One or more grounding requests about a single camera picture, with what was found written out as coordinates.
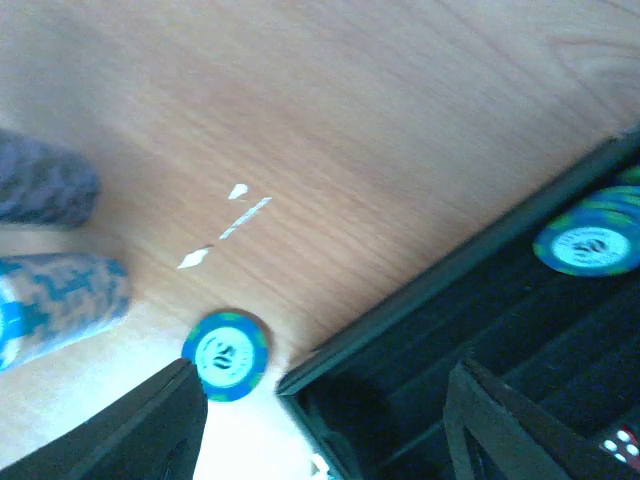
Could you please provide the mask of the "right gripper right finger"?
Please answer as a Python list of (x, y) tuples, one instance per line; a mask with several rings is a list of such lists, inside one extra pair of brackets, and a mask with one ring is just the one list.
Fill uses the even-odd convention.
[(450, 372), (443, 413), (457, 479), (637, 479), (639, 471), (590, 445), (473, 360)]

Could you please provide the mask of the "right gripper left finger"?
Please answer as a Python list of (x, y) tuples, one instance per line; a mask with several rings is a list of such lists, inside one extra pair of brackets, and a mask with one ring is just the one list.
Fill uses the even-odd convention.
[(178, 359), (1, 477), (192, 479), (207, 413), (196, 366)]

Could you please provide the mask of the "black poker set case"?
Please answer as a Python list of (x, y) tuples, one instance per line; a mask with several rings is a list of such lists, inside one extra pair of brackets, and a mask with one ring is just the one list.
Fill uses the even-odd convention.
[(637, 130), (605, 141), (280, 381), (278, 399), (333, 477), (457, 479), (443, 413), (462, 360), (592, 446), (616, 426), (639, 437), (639, 267), (573, 276), (532, 248), (634, 165)]

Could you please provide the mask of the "single blue poker chip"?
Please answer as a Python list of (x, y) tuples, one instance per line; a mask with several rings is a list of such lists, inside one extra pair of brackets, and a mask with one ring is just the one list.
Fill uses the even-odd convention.
[(181, 356), (195, 365), (209, 400), (229, 403), (256, 389), (267, 370), (270, 349), (262, 320), (244, 310), (221, 309), (193, 327)]

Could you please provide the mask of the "blue chip stack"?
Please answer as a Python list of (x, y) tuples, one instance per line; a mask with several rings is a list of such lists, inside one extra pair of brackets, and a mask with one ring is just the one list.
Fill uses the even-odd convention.
[(555, 218), (532, 245), (553, 270), (584, 277), (613, 276), (639, 267), (639, 166), (616, 177)]

